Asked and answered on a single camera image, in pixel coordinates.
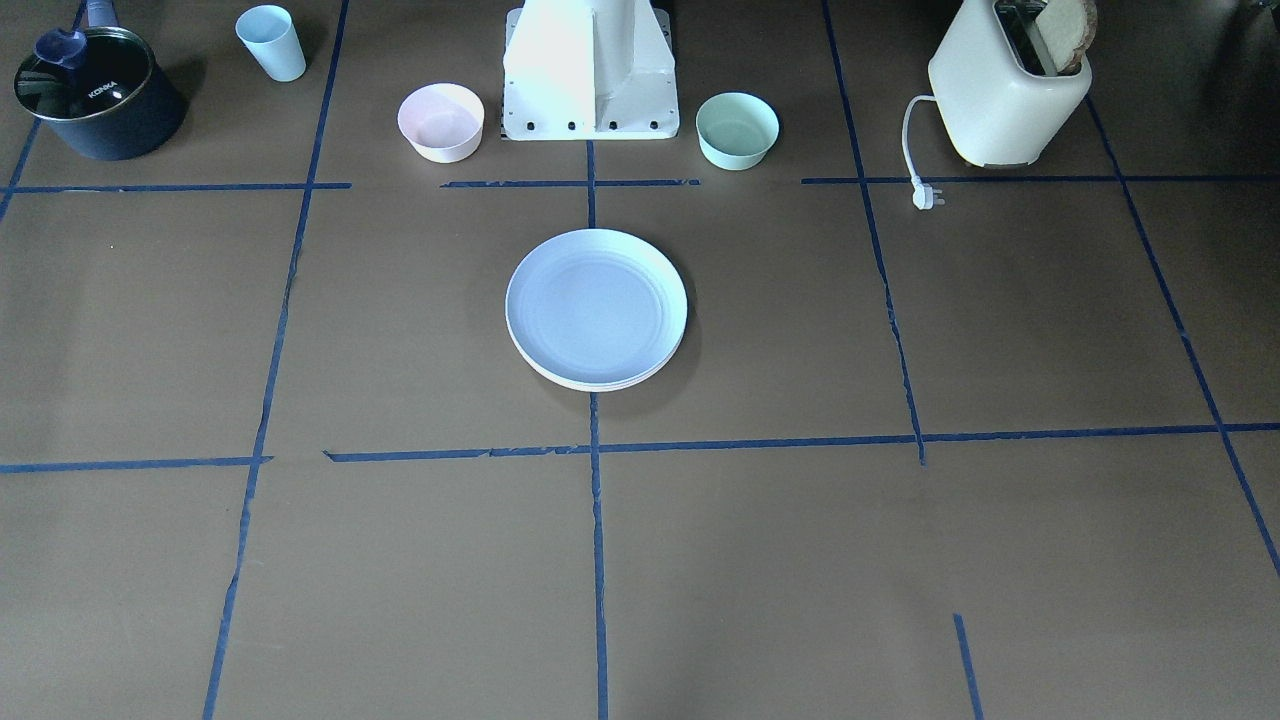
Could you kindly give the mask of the pink plate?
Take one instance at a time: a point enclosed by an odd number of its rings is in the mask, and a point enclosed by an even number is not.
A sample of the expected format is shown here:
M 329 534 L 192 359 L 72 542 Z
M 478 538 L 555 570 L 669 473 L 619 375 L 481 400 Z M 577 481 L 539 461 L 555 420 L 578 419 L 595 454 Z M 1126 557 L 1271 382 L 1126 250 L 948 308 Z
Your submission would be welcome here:
M 558 386 L 582 392 L 611 392 L 655 375 L 675 357 L 680 345 L 658 343 L 654 348 L 632 354 L 595 351 L 585 345 L 525 347 L 516 343 L 515 347 L 536 374 Z

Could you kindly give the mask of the blue plate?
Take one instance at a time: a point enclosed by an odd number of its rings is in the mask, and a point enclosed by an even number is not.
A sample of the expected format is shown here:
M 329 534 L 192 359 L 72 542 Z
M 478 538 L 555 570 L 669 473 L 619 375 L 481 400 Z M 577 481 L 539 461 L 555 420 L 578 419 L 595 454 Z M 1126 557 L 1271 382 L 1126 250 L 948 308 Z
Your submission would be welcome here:
M 689 297 L 675 264 L 646 241 L 579 229 L 538 245 L 506 291 L 513 343 L 632 354 L 682 343 Z

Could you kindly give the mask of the cream plate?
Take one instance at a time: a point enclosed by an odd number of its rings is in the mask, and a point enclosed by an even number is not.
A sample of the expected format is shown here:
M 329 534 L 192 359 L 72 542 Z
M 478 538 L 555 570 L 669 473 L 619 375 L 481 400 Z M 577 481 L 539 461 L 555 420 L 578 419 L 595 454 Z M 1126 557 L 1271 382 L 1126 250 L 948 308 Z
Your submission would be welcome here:
M 640 372 L 636 375 L 623 378 L 622 380 L 585 382 L 585 380 L 573 380 L 567 377 L 557 375 L 554 372 L 545 369 L 539 363 L 536 363 L 525 351 L 520 350 L 518 352 L 520 356 L 525 360 L 525 363 L 530 365 L 530 368 L 534 369 L 535 373 L 538 373 L 539 375 L 564 388 L 582 391 L 582 392 L 612 392 L 636 386 L 640 382 L 655 375 L 676 355 L 676 351 L 673 350 L 672 352 L 667 354 L 662 360 L 657 361 L 653 366 L 649 366 L 648 369 Z

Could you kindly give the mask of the green bowl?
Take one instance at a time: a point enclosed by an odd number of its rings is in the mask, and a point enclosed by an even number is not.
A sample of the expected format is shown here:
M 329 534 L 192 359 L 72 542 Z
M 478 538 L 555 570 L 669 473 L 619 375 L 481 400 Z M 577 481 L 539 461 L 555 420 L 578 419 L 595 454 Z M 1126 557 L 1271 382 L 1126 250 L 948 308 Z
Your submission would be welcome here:
M 695 115 L 703 158 L 722 170 L 749 170 L 773 149 L 781 132 L 774 109 L 763 99 L 726 92 L 705 100 Z

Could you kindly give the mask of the pink bowl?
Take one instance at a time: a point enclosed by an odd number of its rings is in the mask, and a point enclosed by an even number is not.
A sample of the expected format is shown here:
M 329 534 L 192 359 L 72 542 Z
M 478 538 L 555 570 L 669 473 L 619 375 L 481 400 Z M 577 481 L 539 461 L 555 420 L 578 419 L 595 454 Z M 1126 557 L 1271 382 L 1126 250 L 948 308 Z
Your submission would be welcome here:
M 404 97 L 397 111 L 397 126 L 421 158 L 452 164 L 475 154 L 485 117 L 485 105 L 472 90 L 434 83 Z

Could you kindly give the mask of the light blue cup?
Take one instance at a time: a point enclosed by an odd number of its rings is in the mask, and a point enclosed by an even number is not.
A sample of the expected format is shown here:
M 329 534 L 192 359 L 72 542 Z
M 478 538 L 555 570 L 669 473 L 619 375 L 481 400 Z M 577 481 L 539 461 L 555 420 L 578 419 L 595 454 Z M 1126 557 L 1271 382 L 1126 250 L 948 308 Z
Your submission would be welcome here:
M 292 82 L 306 70 L 306 59 L 292 14 L 278 5 L 257 5 L 236 20 L 236 36 L 275 82 Z

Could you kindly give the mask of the toast slice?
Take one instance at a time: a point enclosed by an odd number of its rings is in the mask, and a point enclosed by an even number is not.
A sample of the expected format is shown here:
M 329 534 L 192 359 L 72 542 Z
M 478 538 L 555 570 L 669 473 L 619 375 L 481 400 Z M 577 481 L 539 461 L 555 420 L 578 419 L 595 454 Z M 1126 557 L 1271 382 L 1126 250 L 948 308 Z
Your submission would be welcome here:
M 1098 24 L 1096 1 L 1046 1 L 1034 20 L 1056 76 L 1073 76 L 1082 68 Z

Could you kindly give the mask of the dark blue pot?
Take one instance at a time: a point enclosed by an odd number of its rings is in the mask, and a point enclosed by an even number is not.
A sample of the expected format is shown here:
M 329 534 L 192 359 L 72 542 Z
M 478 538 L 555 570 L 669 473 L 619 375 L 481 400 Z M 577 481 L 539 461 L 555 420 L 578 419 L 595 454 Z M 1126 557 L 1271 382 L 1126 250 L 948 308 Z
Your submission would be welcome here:
M 150 45 L 142 41 L 152 51 L 155 64 L 147 85 L 127 102 L 78 120 L 46 120 L 27 111 L 83 158 L 119 161 L 160 147 L 186 120 L 188 101 L 159 65 Z

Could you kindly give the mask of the glass pot lid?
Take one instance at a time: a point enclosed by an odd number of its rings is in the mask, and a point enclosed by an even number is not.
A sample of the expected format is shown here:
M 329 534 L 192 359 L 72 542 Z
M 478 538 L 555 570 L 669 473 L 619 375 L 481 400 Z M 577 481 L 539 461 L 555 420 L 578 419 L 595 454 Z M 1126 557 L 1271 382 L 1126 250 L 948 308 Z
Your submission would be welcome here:
M 78 120 L 127 102 L 147 85 L 154 64 L 152 51 L 128 29 L 50 29 L 19 64 L 13 90 L 37 117 Z

